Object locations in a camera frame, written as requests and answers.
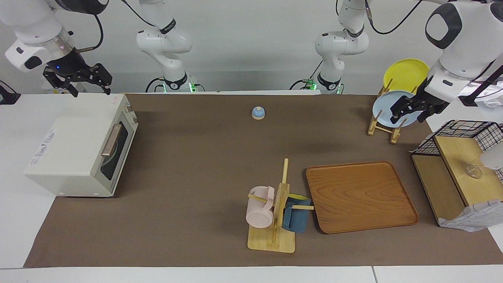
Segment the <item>white padded foam sheet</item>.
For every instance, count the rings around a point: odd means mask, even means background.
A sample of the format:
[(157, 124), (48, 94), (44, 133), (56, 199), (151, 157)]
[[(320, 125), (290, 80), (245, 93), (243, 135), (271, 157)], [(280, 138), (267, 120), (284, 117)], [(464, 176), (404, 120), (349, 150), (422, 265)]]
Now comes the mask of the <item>white padded foam sheet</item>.
[(470, 205), (453, 220), (438, 218), (440, 227), (476, 232), (503, 223), (503, 201), (490, 200)]

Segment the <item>brown table mat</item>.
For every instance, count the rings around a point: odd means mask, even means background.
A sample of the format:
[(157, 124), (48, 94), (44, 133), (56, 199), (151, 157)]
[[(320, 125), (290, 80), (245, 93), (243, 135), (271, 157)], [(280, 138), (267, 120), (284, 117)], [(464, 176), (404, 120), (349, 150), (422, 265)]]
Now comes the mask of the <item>brown table mat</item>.
[[(409, 151), (431, 133), (404, 129), (397, 145), (367, 136), (373, 96), (128, 95), (140, 122), (113, 198), (53, 202), (24, 263), (61, 266), (503, 265), (488, 230), (438, 227)], [(261, 106), (265, 117), (255, 120)], [(291, 190), (305, 169), (388, 161), (420, 221), (325, 235), (316, 217), (294, 253), (248, 249), (247, 194), (276, 187), (289, 159)]]

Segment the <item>wooden mug tree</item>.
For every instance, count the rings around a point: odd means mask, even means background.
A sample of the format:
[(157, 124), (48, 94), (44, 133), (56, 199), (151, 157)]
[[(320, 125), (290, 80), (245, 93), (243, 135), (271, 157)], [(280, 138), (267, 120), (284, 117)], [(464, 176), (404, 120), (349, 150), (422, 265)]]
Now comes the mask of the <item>wooden mug tree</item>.
[[(286, 158), (284, 159), (281, 182), (279, 183), (278, 188), (275, 189), (274, 205), (272, 208), (272, 224), (264, 229), (255, 228), (249, 224), (247, 243), (249, 249), (282, 253), (293, 253), (296, 249), (296, 233), (287, 231), (281, 227), (284, 215), (283, 211), (288, 194), (290, 194), (290, 185), (287, 182), (288, 165), (289, 160)], [(259, 197), (255, 197), (248, 193), (248, 198), (249, 197), (263, 202), (265, 201), (264, 199), (260, 199)], [(308, 211), (314, 210), (314, 206), (312, 204), (310, 206), (294, 205), (293, 208), (307, 209)]]

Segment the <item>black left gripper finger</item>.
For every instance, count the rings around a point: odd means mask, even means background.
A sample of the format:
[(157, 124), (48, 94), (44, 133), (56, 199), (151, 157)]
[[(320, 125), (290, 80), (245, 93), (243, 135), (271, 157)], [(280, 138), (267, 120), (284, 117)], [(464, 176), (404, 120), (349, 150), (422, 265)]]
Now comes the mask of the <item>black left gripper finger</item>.
[(415, 102), (415, 98), (401, 96), (397, 102), (390, 107), (390, 111), (390, 121), (396, 124), (404, 116), (419, 111), (419, 105)]
[(423, 111), (421, 111), (421, 114), (417, 117), (417, 121), (422, 123), (426, 120), (426, 118), (429, 118), (434, 114), (435, 114), (435, 106), (428, 106)]

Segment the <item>wooden dish rack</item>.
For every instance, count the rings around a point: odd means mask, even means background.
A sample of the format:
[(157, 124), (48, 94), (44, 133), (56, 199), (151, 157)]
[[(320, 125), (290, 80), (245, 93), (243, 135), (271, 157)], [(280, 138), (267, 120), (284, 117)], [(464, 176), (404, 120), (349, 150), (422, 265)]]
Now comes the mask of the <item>wooden dish rack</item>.
[[(384, 93), (386, 93), (386, 92), (384, 92), (384, 88), (382, 87), (381, 90), (379, 91), (379, 94), (377, 95), (377, 98), (379, 98)], [(397, 141), (398, 141), (399, 136), (401, 135), (400, 131), (401, 131), (402, 128), (403, 128), (402, 125), (400, 125), (397, 128), (389, 128), (389, 127), (385, 127), (384, 125), (380, 124), (377, 121), (377, 118), (374, 117), (374, 115), (373, 115), (373, 108), (372, 108), (372, 116), (371, 116), (369, 127), (367, 129), (367, 135), (368, 136), (373, 136), (373, 134), (375, 133), (376, 130), (384, 131), (384, 132), (390, 134), (390, 140), (389, 140), (389, 142), (391, 144), (396, 144)]]

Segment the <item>white crumpled cloth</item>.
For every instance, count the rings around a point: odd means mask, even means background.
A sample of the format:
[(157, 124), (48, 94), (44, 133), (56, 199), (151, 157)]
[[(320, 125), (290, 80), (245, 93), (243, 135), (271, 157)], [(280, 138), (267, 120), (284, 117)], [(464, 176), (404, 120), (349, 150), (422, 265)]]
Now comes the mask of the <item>white crumpled cloth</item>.
[(488, 101), (498, 99), (503, 96), (503, 77), (496, 80), (495, 83), (490, 84), (483, 90), (476, 98), (476, 104), (482, 104)]

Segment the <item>dark blue mug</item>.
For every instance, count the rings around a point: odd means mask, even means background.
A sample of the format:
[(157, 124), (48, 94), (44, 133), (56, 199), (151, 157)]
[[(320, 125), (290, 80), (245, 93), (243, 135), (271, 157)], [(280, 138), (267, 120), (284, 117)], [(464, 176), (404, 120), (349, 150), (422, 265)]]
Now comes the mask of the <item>dark blue mug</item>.
[(303, 195), (288, 194), (281, 227), (294, 233), (303, 233), (307, 227), (308, 210), (293, 208), (294, 205), (310, 206), (311, 199)]

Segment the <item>brown wooden tray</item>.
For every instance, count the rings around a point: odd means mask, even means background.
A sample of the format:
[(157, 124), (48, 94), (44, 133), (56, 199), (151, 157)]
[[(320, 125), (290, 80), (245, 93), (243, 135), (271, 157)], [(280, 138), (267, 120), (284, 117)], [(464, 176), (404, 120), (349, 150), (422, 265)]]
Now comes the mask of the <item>brown wooden tray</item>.
[(403, 227), (420, 220), (388, 161), (317, 165), (305, 174), (322, 233)]

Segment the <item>black clamp mount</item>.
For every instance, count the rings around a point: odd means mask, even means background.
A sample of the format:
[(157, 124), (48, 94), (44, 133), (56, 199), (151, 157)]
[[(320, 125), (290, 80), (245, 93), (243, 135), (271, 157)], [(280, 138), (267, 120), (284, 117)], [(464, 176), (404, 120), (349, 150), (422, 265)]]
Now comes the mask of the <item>black clamp mount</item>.
[(0, 79), (0, 105), (13, 105), (20, 97), (20, 93)]

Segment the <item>pink mug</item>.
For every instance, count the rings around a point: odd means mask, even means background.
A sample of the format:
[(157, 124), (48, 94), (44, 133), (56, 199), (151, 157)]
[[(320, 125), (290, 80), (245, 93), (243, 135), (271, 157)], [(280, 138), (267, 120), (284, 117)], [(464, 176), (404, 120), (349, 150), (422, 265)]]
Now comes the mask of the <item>pink mug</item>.
[(271, 186), (256, 186), (249, 192), (250, 195), (264, 199), (260, 201), (255, 198), (248, 198), (246, 211), (246, 221), (252, 227), (264, 229), (273, 222), (273, 205), (275, 198), (275, 188)]

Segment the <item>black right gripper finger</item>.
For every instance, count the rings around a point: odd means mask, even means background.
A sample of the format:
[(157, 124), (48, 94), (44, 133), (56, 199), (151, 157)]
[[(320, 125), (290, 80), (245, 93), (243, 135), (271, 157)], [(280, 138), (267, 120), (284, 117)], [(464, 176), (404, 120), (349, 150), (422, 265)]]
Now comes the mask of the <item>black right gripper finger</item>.
[(94, 66), (87, 66), (82, 68), (81, 78), (83, 78), (87, 83), (100, 86), (106, 95), (110, 95), (112, 75), (102, 64), (97, 63)]
[(78, 97), (78, 91), (71, 82), (61, 80), (52, 69), (44, 69), (43, 77), (45, 77), (53, 88), (62, 88), (63, 90), (69, 91), (74, 98)]

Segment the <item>oven door with glass window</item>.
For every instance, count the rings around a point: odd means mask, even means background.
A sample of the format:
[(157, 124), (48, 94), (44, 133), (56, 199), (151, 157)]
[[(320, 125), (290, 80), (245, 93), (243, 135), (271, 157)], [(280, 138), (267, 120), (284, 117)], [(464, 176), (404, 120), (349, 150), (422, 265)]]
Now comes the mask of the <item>oven door with glass window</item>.
[[(104, 187), (104, 192), (95, 192), (95, 197), (112, 197), (120, 179), (122, 168), (127, 159), (128, 152), (135, 135), (135, 128), (127, 118), (121, 116), (112, 122), (111, 128), (105, 136), (105, 140), (97, 159), (98, 167), (94, 173), (98, 183)], [(104, 157), (112, 153), (115, 141), (118, 142), (115, 157), (100, 171)]]

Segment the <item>light blue plate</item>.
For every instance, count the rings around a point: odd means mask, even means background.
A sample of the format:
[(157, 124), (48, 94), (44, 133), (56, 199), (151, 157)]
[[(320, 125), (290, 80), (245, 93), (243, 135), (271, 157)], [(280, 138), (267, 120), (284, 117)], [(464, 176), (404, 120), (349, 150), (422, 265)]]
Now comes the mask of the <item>light blue plate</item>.
[(402, 125), (403, 127), (407, 127), (408, 125), (412, 124), (417, 120), (417, 117), (420, 115), (420, 111), (404, 115), (397, 121), (397, 123), (393, 123), (391, 121), (392, 118), (391, 107), (402, 96), (412, 98), (414, 95), (413, 93), (410, 93), (408, 91), (396, 90), (384, 93), (379, 98), (377, 98), (377, 100), (373, 105), (373, 115), (375, 118), (377, 118), (377, 121), (380, 124), (389, 128), (397, 128), (400, 125)]

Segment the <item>yellow plate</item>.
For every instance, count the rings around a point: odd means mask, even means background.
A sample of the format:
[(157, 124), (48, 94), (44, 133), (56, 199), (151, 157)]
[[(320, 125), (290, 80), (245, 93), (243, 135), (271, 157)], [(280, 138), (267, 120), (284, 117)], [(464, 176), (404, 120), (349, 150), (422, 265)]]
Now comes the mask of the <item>yellow plate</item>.
[(407, 91), (415, 95), (428, 71), (428, 65), (418, 59), (397, 61), (384, 73), (383, 91)]

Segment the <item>white toaster oven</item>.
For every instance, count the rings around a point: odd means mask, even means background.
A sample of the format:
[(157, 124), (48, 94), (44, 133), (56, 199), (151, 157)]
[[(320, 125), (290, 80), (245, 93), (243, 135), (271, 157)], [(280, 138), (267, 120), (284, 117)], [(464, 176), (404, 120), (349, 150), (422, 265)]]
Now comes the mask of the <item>white toaster oven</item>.
[(130, 104), (124, 94), (84, 93), (70, 98), (56, 118), (24, 174), (60, 197), (95, 197), (104, 192), (94, 176), (99, 150), (112, 122), (121, 116), (132, 123), (135, 112), (126, 113)]

